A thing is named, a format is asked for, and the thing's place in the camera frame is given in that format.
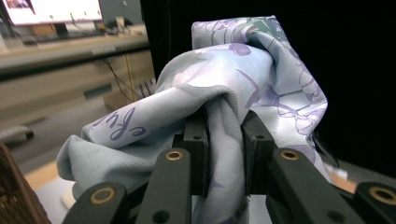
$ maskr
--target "brass ring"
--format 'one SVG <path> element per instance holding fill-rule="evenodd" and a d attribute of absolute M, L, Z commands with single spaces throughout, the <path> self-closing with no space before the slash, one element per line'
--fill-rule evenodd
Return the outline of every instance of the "brass ring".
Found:
<path fill-rule="evenodd" d="M 389 189 L 383 189 L 383 188 L 374 186 L 374 187 L 370 187 L 369 192 L 375 199 L 379 200 L 382 203 L 396 205 L 396 193 Z M 389 198 L 382 196 L 378 192 L 383 192 L 383 193 L 388 194 Z"/>
<path fill-rule="evenodd" d="M 289 161 L 297 161 L 299 159 L 298 154 L 290 150 L 280 152 L 280 156 Z"/>
<path fill-rule="evenodd" d="M 170 151 L 170 152 L 166 153 L 165 157 L 169 161 L 178 161 L 181 158 L 183 158 L 183 153 L 181 153 L 179 151 Z"/>
<path fill-rule="evenodd" d="M 107 197 L 104 199 L 97 199 L 96 196 L 102 192 L 108 192 Z M 107 187 L 97 190 L 95 193 L 91 195 L 91 203 L 93 204 L 102 204 L 110 202 L 114 196 L 116 195 L 116 191 L 113 188 Z"/>

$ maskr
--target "wicker basket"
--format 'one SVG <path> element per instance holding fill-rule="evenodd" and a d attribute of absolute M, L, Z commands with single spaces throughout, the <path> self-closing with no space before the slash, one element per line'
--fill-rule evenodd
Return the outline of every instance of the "wicker basket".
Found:
<path fill-rule="evenodd" d="M 5 145 L 0 145 L 0 223 L 50 223 L 43 205 Z"/>

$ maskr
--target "patterned fabric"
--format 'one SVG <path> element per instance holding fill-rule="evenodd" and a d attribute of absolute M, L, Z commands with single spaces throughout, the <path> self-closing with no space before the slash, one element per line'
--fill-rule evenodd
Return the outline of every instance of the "patterned fabric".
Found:
<path fill-rule="evenodd" d="M 279 147 L 303 152 L 326 177 L 310 140 L 327 108 L 318 83 L 290 46 L 275 17 L 196 22 L 193 50 L 163 69 L 155 94 L 86 125 L 58 155 L 61 177 L 88 187 L 132 186 L 170 148 L 184 118 L 204 106 L 210 132 L 211 182 L 194 205 L 193 223 L 248 223 L 240 125 L 249 109 Z"/>

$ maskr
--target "monitor screen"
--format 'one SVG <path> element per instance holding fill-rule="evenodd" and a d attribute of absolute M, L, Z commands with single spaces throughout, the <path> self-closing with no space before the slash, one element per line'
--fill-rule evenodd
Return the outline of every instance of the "monitor screen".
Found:
<path fill-rule="evenodd" d="M 2 0 L 13 25 L 101 21 L 99 0 Z"/>

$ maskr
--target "black backdrop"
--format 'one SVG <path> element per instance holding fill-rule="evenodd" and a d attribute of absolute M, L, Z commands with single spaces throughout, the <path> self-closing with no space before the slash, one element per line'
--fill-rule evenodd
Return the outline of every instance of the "black backdrop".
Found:
<path fill-rule="evenodd" d="M 194 21 L 275 15 L 328 98 L 317 127 L 321 139 L 338 159 L 396 177 L 390 3 L 142 0 L 141 6 L 157 77 L 191 49 Z"/>

